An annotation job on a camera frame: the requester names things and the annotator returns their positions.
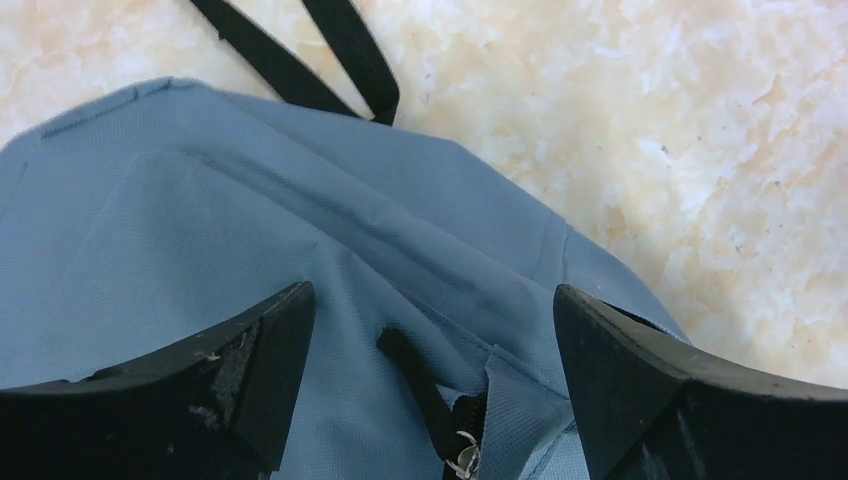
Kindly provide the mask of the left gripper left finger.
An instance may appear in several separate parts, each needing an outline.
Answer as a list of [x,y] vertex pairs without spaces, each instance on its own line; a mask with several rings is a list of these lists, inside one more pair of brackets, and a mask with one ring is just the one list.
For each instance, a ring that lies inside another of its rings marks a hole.
[[316,313],[298,282],[76,382],[1,393],[5,479],[267,479],[283,459]]

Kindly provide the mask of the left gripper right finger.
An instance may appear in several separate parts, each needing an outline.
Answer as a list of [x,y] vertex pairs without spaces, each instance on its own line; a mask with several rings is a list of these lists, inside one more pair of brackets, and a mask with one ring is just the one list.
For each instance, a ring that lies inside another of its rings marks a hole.
[[843,479],[847,393],[745,367],[581,290],[553,301],[593,479]]

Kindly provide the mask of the blue grey backpack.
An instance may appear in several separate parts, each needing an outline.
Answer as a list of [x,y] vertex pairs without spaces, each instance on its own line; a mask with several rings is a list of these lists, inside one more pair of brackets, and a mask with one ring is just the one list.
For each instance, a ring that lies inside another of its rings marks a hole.
[[362,118],[226,1],[197,10],[275,101],[162,78],[1,153],[1,393],[76,382],[298,282],[310,347],[267,479],[584,479],[557,345],[562,284],[682,330],[560,215],[447,140],[347,1],[307,9]]

